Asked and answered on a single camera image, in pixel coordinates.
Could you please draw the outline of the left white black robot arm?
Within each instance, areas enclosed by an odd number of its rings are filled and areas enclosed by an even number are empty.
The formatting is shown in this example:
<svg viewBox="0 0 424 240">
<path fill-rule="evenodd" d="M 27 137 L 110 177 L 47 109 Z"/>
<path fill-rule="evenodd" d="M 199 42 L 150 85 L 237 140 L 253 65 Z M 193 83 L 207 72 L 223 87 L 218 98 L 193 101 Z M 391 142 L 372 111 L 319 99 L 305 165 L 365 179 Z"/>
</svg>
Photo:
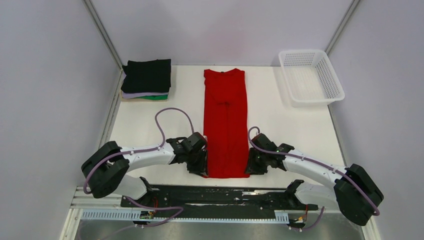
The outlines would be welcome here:
<svg viewBox="0 0 424 240">
<path fill-rule="evenodd" d="M 155 165 L 185 163 L 190 173 L 206 176 L 207 146 L 207 139 L 199 132 L 189 137 L 168 138 L 145 148 L 120 147 L 109 141 L 82 164 L 83 192 L 96 199 L 117 194 L 135 200 L 142 207 L 149 206 L 153 193 L 148 181 L 128 173 Z"/>
</svg>

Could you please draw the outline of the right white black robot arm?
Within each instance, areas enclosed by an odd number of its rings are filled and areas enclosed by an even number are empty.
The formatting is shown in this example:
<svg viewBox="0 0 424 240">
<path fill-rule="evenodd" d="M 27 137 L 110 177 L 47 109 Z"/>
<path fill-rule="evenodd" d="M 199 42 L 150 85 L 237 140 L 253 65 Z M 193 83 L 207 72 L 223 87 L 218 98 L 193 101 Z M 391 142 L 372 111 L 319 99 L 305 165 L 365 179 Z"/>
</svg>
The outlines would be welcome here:
<svg viewBox="0 0 424 240">
<path fill-rule="evenodd" d="M 296 179 L 285 189 L 286 204 L 292 209 L 315 205 L 338 210 L 358 226 L 381 214 L 384 195 L 367 171 L 358 164 L 343 166 L 314 159 L 292 145 L 276 145 L 265 134 L 248 138 L 247 174 L 262 175 L 269 167 L 302 175 L 313 180 Z"/>
</svg>

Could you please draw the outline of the red t shirt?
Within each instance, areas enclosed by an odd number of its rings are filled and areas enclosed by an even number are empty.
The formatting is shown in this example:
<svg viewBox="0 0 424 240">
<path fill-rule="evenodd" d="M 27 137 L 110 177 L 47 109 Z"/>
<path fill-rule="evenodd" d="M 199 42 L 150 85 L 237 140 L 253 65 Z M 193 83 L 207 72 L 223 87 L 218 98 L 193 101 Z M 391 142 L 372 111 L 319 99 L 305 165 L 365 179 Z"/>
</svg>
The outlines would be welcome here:
<svg viewBox="0 0 424 240">
<path fill-rule="evenodd" d="M 248 178 L 248 100 L 245 71 L 204 70 L 203 134 L 210 178 Z"/>
</svg>

